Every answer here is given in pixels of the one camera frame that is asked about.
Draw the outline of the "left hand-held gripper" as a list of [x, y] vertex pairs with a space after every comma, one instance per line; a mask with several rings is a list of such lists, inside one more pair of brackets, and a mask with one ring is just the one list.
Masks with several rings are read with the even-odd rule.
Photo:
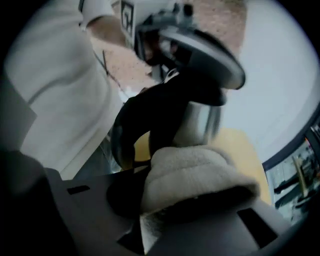
[[239, 90], [245, 84], [245, 71], [234, 55], [213, 35], [197, 29], [190, 3], [122, 0], [120, 23], [126, 44], [145, 64], [144, 34], [158, 31], [162, 58], [158, 65], [147, 64], [157, 82], [175, 73], [197, 73], [220, 88]]

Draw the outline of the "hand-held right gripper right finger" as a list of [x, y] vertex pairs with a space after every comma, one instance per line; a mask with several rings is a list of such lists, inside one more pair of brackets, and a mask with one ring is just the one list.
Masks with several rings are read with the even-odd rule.
[[290, 223], [250, 194], [207, 194], [174, 206], [149, 256], [245, 256], [284, 234]]

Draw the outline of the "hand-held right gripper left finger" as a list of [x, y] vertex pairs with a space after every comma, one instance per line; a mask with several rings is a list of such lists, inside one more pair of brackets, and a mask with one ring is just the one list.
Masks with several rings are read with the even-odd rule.
[[62, 180], [45, 170], [57, 210], [79, 253], [143, 253], [140, 224], [144, 183], [150, 167]]

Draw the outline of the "person's left hand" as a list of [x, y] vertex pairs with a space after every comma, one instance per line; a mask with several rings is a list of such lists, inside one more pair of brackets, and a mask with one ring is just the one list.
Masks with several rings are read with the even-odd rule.
[[160, 36], [157, 30], [148, 31], [143, 35], [145, 62], [149, 66], [156, 66], [162, 60]]

